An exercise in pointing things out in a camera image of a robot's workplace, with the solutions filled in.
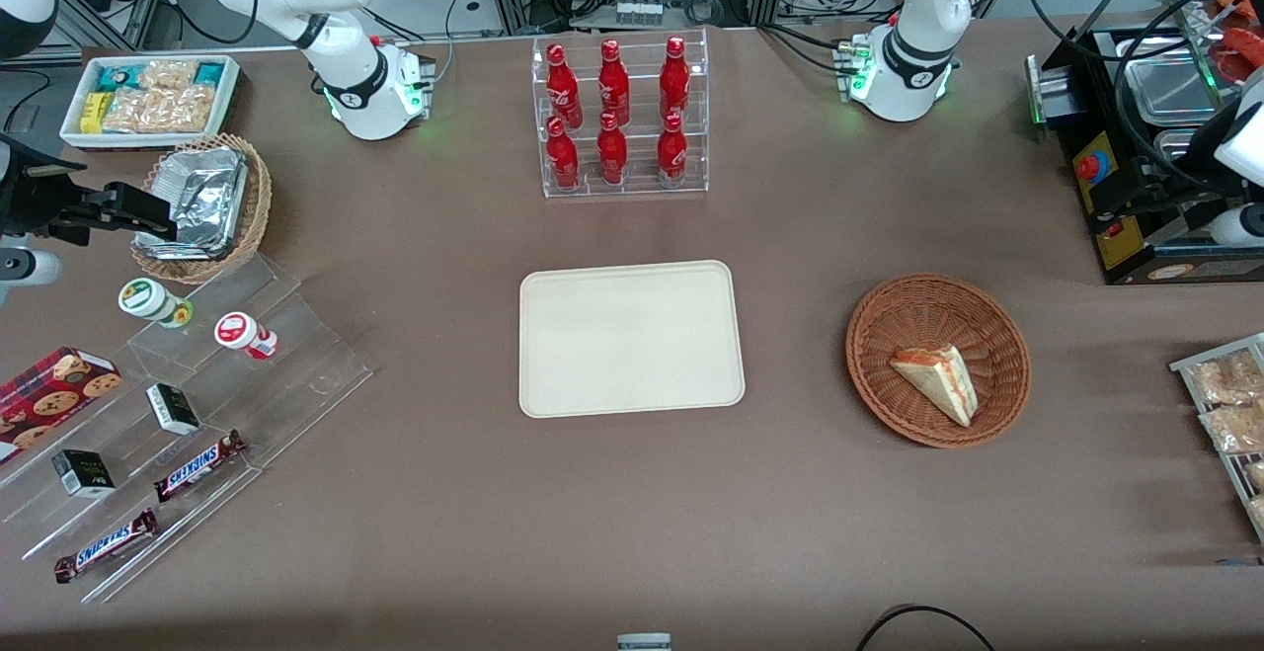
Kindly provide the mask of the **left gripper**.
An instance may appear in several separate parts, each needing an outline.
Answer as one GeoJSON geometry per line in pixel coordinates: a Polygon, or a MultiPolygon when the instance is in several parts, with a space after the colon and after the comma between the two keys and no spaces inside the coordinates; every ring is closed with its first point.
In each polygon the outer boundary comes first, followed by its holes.
{"type": "MultiPolygon", "coordinates": [[[[1263,187],[1263,70],[1255,70],[1229,105],[1198,126],[1183,155],[1183,173],[1227,187],[1232,179],[1263,187]]],[[[1090,188],[1090,222],[1115,222],[1157,204],[1150,161],[1126,161],[1090,188]]]]}

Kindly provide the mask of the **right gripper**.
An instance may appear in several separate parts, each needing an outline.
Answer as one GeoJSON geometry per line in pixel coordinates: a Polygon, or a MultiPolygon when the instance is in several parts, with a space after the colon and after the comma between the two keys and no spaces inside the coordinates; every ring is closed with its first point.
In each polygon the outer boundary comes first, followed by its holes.
{"type": "Polygon", "coordinates": [[[35,150],[8,133],[3,142],[1,222],[5,236],[32,235],[88,246],[95,231],[129,229],[158,240],[174,241],[178,228],[167,201],[124,182],[106,183],[101,202],[81,200],[86,193],[70,178],[86,169],[82,162],[35,150]]]}

